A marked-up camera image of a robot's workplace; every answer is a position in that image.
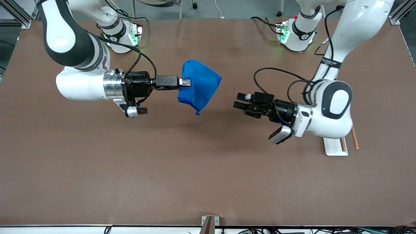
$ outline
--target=blue towel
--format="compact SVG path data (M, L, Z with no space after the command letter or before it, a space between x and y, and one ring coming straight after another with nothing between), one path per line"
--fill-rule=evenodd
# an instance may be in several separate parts
M182 79L190 79L190 87L180 87L178 101L191 105L196 115L208 104L221 82L221 76L205 64L190 59L183 64Z

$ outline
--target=gray floor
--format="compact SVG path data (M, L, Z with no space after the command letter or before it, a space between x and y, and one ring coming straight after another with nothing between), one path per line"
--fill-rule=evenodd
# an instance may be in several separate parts
M219 13L215 7L214 0L195 0L198 8L192 8L191 0L183 0L183 18L218 18ZM397 7L403 0L397 0ZM132 15L131 0L121 0L117 3L121 9ZM217 0L217 5L221 9L226 19L248 19L252 16L261 18L275 18L276 13L280 10L279 0ZM326 11L332 11L334 7L326 7ZM283 11L284 16L292 17L299 12L299 5L294 0L286 0ZM136 2L137 16L147 17L149 20L176 20L179 18L179 7L152 7L140 2ZM340 12L331 15L339 17ZM74 12L76 20L90 20L87 16ZM401 28L406 39L407 45L413 55L416 56L416 11L411 11L407 17L402 18ZM0 40L16 43L19 35L19 27L0 27ZM0 42L0 66L7 68L8 61L13 52L13 46Z

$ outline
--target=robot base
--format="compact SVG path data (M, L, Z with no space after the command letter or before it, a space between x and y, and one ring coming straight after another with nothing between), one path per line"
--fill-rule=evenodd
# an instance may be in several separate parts
M121 44L130 45L130 46L139 45L143 28L137 24L130 23L129 21L126 21L126 20L122 20L122 22L126 26L126 32L120 38L118 42ZM124 54L130 51L129 48L121 46L121 45L114 45L114 44L108 43L108 46L110 46L114 52L119 53L119 54Z
M299 36L293 32L292 25L294 21L294 18L289 19L288 21L282 22L282 24L276 28L278 32L283 33L283 35L277 35L277 40L279 43L285 45L289 50L299 52L305 50L308 45L312 43L315 33L307 39L301 40Z
M345 142L345 151L342 151L341 142L339 139L324 139L324 148L325 154L327 156L348 156L347 143L345 142L345 137L342 140Z

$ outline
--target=white cable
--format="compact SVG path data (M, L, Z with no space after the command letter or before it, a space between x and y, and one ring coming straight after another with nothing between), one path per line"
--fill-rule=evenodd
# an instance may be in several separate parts
M217 0L215 0L215 6L217 7L218 11L220 12L220 18L223 18L223 13L221 12L220 8L217 5Z

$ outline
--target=metal bracket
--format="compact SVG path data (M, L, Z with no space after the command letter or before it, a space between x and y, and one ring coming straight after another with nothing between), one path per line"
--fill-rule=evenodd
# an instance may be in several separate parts
M208 217L213 217L214 218L214 224L215 226L219 226L220 225L220 217L219 216L214 216L214 215L204 215L201 217L201 225L204 225L205 220Z
M389 16L389 21L390 21L390 24L391 25L400 25L400 21L394 21L392 18L391 18L391 16Z
M406 16L408 12L415 6L416 0L407 0L400 4L390 15L389 20L391 25L399 25L399 20Z
M31 15L29 15L29 13L27 13L18 3L16 3L16 1L0 0L0 6L2 6L17 21L19 21L22 24L22 29L29 28L30 27L30 21L35 20L35 17L32 17Z
M347 144L345 143L345 151L342 151L341 142L339 139L324 139L325 154L327 156L348 156Z
M32 21L29 20L29 24L25 24L21 26L21 29L30 29L30 26L32 25Z

